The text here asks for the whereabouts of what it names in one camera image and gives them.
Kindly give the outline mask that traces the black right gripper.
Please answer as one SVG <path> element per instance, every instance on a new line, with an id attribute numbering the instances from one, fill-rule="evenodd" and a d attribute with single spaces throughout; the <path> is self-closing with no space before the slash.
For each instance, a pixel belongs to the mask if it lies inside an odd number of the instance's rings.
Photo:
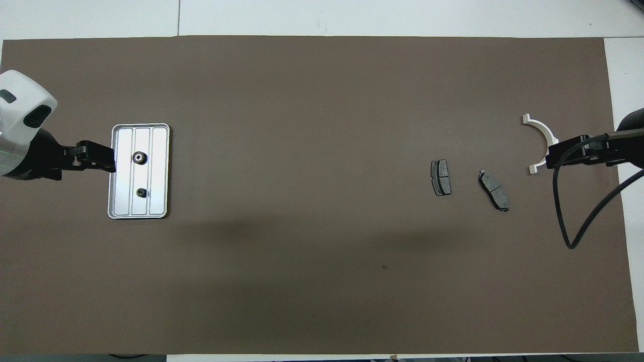
<path id="1" fill-rule="evenodd" d="M 606 162 L 607 167 L 628 162 L 643 168 L 642 129 L 643 109 L 639 109 L 626 115 L 616 131 L 606 134 L 609 137 L 609 149 L 614 151 L 614 158 Z M 546 167 L 554 169 L 568 152 L 571 154 L 561 164 L 562 166 L 602 163 L 600 154 L 604 151 L 604 135 L 580 135 L 561 144 L 550 146 L 549 154 L 546 156 Z"/>

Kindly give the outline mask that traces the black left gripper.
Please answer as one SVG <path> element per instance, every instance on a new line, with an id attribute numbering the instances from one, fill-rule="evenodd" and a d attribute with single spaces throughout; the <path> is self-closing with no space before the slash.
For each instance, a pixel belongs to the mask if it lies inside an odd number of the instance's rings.
<path id="1" fill-rule="evenodd" d="M 10 171 L 12 179 L 62 179 L 63 171 L 100 170 L 109 173 L 116 172 L 114 162 L 98 162 L 93 160 L 114 160 L 114 150 L 102 144 L 83 140 L 76 144 L 76 157 L 81 160 L 74 166 L 74 157 L 67 155 L 70 146 L 62 146 L 50 132 L 38 130 L 30 142 L 28 152 L 23 161 Z"/>

